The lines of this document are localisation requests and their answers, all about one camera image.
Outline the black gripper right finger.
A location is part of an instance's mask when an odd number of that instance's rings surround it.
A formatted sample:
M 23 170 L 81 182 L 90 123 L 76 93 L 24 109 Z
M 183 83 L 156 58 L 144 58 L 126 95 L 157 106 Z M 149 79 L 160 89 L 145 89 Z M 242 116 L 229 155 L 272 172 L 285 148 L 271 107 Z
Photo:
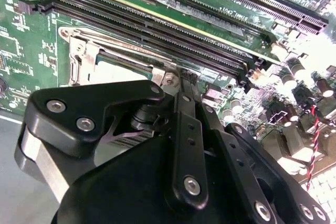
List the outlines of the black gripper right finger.
M 197 75 L 188 74 L 203 123 L 203 138 L 220 161 L 230 184 L 236 223 L 330 223 L 328 214 L 280 164 L 237 123 L 223 127 L 214 110 L 202 104 Z

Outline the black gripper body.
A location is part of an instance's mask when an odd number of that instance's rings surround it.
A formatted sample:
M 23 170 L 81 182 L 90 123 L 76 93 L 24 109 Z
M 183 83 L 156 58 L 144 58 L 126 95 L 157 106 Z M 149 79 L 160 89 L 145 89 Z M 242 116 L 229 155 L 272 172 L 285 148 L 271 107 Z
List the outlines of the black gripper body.
M 198 114 L 177 112 L 169 136 L 78 178 L 53 223 L 236 223 L 230 184 Z

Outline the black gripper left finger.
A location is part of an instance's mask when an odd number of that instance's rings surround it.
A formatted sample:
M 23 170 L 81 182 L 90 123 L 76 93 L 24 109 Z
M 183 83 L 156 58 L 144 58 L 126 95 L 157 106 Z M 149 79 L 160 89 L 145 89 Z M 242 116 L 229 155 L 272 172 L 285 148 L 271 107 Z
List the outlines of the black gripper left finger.
M 53 88 L 28 99 L 18 139 L 58 202 L 82 175 L 130 149 L 169 136 L 177 112 L 194 114 L 188 74 L 165 93 L 149 80 Z

